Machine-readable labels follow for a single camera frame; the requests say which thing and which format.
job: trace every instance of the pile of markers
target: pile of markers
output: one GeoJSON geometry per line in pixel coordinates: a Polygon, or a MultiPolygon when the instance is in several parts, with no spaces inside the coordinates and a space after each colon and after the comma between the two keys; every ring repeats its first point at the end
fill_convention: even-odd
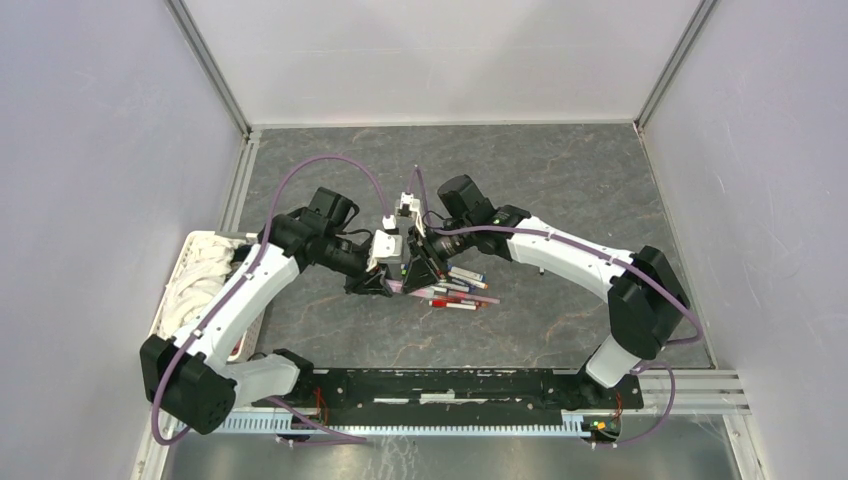
{"type": "MultiPolygon", "coordinates": [[[[400,292],[401,282],[388,280],[388,285],[395,292],[400,292]]],[[[476,290],[486,290],[486,277],[470,270],[450,266],[448,276],[443,281],[409,292],[409,295],[425,298],[433,308],[456,308],[460,310],[477,310],[489,304],[499,304],[500,299],[476,295],[476,290]]]]}

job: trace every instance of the metal floor plate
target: metal floor plate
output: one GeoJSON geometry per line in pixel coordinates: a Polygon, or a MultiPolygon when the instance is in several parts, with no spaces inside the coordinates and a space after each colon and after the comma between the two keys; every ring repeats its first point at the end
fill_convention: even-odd
{"type": "MultiPolygon", "coordinates": [[[[624,435],[655,418],[628,417],[624,435]]],[[[167,480],[738,480],[719,416],[668,420],[649,441],[597,449],[575,438],[370,437],[367,445],[295,448],[269,435],[188,435],[171,447],[167,480]]]]}

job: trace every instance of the black metal base plate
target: black metal base plate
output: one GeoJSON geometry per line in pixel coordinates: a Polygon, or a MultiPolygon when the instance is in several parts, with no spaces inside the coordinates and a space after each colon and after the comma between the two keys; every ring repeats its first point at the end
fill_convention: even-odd
{"type": "Polygon", "coordinates": [[[284,398],[315,407],[318,388],[333,425],[557,425],[562,410],[616,409],[616,393],[624,409],[644,406],[635,376],[604,390],[552,369],[316,369],[284,398]]]}

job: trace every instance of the white basket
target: white basket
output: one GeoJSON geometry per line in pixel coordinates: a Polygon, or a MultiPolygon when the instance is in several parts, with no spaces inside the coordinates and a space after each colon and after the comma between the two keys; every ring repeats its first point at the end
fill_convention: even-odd
{"type": "MultiPolygon", "coordinates": [[[[220,234],[220,233],[216,233],[216,232],[209,232],[209,231],[202,231],[202,230],[191,232],[191,233],[188,234],[188,237],[186,237],[186,241],[183,244],[183,248],[180,251],[180,255],[179,255],[179,257],[177,257],[177,263],[176,263],[176,265],[174,265],[174,271],[171,272],[171,278],[168,279],[168,285],[171,285],[172,283],[174,283],[174,280],[176,280],[182,274],[183,270],[186,268],[186,266],[187,266],[186,259],[188,258],[188,252],[191,250],[192,243],[198,238],[210,237],[210,236],[215,236],[215,235],[226,236],[228,238],[244,239],[247,243],[255,243],[256,242],[256,234],[252,234],[252,233],[247,233],[247,234],[233,233],[233,234],[230,235],[230,234],[220,234]]],[[[159,302],[159,308],[156,309],[156,317],[153,318],[153,325],[150,327],[150,333],[148,334],[148,336],[156,334],[156,335],[159,335],[160,337],[164,337],[159,331],[159,327],[162,323],[162,307],[163,307],[163,304],[165,303],[164,302],[165,295],[163,295],[162,298],[163,298],[163,301],[159,302]]],[[[241,342],[239,342],[238,350],[236,350],[236,352],[234,354],[230,355],[229,358],[227,359],[229,362],[244,362],[244,361],[247,361],[247,359],[250,358],[250,356],[253,355],[253,353],[256,351],[256,342],[257,342],[257,340],[259,340],[259,329],[262,327],[262,317],[264,315],[265,315],[265,311],[263,310],[259,314],[259,316],[256,317],[256,320],[254,320],[253,323],[250,324],[250,328],[248,328],[247,331],[244,333],[244,335],[242,335],[242,337],[241,337],[241,342]]]]}

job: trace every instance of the marker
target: marker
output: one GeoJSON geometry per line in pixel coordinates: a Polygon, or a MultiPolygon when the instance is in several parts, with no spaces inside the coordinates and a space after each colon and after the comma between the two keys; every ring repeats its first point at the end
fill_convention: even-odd
{"type": "Polygon", "coordinates": [[[486,285],[485,283],[483,283],[479,280],[475,280],[473,278],[469,278],[469,277],[466,277],[464,275],[461,275],[457,272],[454,272],[454,270],[456,270],[456,269],[452,269],[448,275],[450,275],[451,277],[453,277],[457,280],[461,280],[462,282],[467,283],[471,286],[474,286],[474,287],[477,287],[477,288],[482,288],[483,290],[489,288],[489,286],[486,285]]]}
{"type": "Polygon", "coordinates": [[[457,285],[462,285],[463,287],[468,287],[469,292],[474,291],[474,285],[471,285],[470,283],[465,283],[462,280],[460,280],[458,278],[453,278],[453,277],[450,278],[450,281],[457,284],[457,285]]]}
{"type": "Polygon", "coordinates": [[[466,305],[464,303],[446,302],[444,300],[430,300],[433,308],[459,308],[462,310],[477,310],[477,305],[466,305]]]}
{"type": "Polygon", "coordinates": [[[459,299],[459,298],[456,298],[456,297],[441,297],[441,298],[436,298],[436,300],[442,300],[442,301],[450,302],[450,303],[461,303],[463,305],[476,305],[478,307],[480,306],[480,302],[474,302],[472,300],[462,300],[462,299],[459,299]]]}
{"type": "Polygon", "coordinates": [[[436,286],[447,288],[448,290],[456,290],[457,292],[468,293],[471,291],[471,287],[469,287],[468,285],[459,285],[458,283],[439,282],[436,284],[436,286]]]}
{"type": "Polygon", "coordinates": [[[472,272],[471,270],[466,270],[464,268],[455,267],[453,265],[448,267],[448,270],[450,270],[452,273],[455,273],[457,275],[460,275],[460,276],[463,276],[463,277],[466,277],[466,278],[470,278],[472,280],[477,280],[478,282],[483,281],[483,275],[480,275],[479,273],[472,272]]]}
{"type": "Polygon", "coordinates": [[[484,302],[484,303],[493,303],[495,305],[498,305],[498,304],[501,303],[500,299],[498,299],[498,298],[483,297],[483,296],[480,296],[480,295],[472,295],[470,293],[448,292],[448,296],[454,297],[454,298],[462,298],[462,299],[465,299],[465,300],[476,300],[478,302],[484,302]]]}

